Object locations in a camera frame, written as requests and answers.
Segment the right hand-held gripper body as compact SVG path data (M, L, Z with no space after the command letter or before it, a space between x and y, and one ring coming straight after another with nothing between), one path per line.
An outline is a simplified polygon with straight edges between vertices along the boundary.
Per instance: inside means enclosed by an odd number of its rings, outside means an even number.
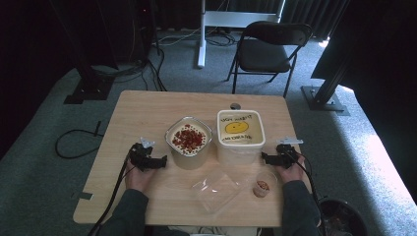
M289 168L298 161L299 152L295 149L294 145L300 145L302 143L302 140L289 137L277 141L276 151L281 160L280 166Z

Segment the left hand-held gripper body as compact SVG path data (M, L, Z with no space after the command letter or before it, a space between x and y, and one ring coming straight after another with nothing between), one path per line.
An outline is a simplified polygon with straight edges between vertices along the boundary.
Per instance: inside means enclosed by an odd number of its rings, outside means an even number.
M138 143L134 143L129 149L128 158L131 163L138 167L141 171L155 169L155 165L158 163L156 158L151 156L153 145L153 141L140 138L140 141Z

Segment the small clear cup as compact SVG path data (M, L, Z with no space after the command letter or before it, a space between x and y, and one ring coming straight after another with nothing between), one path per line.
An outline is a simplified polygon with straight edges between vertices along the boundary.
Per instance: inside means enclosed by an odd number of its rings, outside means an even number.
M260 172L257 174L253 184L253 194L257 198L264 198L275 189L276 183L277 179L273 173L268 171Z

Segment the clear container with red bits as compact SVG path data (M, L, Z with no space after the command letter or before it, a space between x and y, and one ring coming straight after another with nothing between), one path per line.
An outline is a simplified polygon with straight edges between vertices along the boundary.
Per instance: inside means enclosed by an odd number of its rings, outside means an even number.
M165 141L170 146L174 163L185 170L204 165L211 140L211 128L191 116L178 120L165 132Z

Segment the white square tub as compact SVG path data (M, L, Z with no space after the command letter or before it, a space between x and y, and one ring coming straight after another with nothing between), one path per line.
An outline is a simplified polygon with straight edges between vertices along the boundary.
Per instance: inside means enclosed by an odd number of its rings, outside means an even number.
M266 143L262 118L255 110L220 110L216 134L217 158L223 165L253 163Z

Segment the clear plastic bag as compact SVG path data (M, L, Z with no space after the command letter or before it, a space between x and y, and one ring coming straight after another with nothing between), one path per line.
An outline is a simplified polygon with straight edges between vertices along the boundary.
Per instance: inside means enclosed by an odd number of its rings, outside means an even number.
M206 212L215 213L228 205L242 190L242 184L234 181L221 170L214 170L192 186Z

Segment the person's right hand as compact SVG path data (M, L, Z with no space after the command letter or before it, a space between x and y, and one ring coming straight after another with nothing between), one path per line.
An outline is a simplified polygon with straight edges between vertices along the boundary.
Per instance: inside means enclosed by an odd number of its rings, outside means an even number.
M282 166L275 166L275 170L279 174L281 180L283 183L289 183L291 181L302 181L304 170L303 170L303 164L304 164L305 158L301 156L298 159L298 163L292 165L289 168L283 168Z

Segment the person's left hand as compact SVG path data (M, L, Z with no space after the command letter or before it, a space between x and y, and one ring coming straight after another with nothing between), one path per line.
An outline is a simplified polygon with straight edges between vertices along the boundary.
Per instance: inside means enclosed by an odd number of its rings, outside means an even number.
M143 192L148 187L155 172L155 169L143 172L136 166L128 164L125 173L126 188Z

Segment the black slanted stand with base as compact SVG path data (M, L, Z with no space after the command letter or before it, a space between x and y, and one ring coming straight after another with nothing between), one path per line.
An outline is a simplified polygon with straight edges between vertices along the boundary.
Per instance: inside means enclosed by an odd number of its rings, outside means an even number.
M338 116L349 116L350 113L345 105L342 105L335 94L337 86L342 82L351 60L351 54L342 60L335 75L330 80L325 80L320 87L302 86L301 91L311 110L331 111Z

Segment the grey tape piece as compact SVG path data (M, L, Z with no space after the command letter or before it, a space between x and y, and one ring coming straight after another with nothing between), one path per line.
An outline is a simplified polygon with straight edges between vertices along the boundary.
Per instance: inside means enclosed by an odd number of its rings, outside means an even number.
M79 200L79 199L81 199L81 200L91 200L92 199L92 197L93 197L93 194L91 194L91 193L85 193L85 192L74 192L72 195L71 195L71 199L73 199L73 200Z

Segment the black round bin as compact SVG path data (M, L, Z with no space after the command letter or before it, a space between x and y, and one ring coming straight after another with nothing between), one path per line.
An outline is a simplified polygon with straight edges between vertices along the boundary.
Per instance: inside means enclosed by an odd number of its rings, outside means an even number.
M320 200L326 236L368 236L360 212L348 202L323 198Z

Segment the black stand with flat base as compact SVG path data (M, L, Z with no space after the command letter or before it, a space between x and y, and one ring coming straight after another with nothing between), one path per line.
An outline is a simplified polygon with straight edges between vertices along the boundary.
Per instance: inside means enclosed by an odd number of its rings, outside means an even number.
M80 38L64 9L64 0L48 0L48 2L56 16L64 47L81 77L73 93L65 98L64 103L82 104L85 100L106 100L115 78L100 76L91 66Z

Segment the black folding chair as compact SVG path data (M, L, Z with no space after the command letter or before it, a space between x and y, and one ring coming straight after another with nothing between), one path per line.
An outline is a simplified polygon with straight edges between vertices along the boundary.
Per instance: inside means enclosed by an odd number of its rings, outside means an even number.
M271 83L279 74L287 73L283 92L286 97L298 52L312 36L306 24L281 24L257 21L247 25L237 43L236 52L227 75L233 78L232 92L236 92L239 75L271 75Z

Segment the white metal stand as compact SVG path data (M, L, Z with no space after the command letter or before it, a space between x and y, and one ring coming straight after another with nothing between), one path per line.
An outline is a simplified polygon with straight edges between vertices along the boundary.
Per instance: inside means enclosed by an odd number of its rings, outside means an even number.
M206 65L206 27L238 28L242 29L256 21L269 21L279 23L282 18L286 0L280 0L275 13L229 12L209 11L206 9L206 1L201 0L201 35L197 65L203 68Z

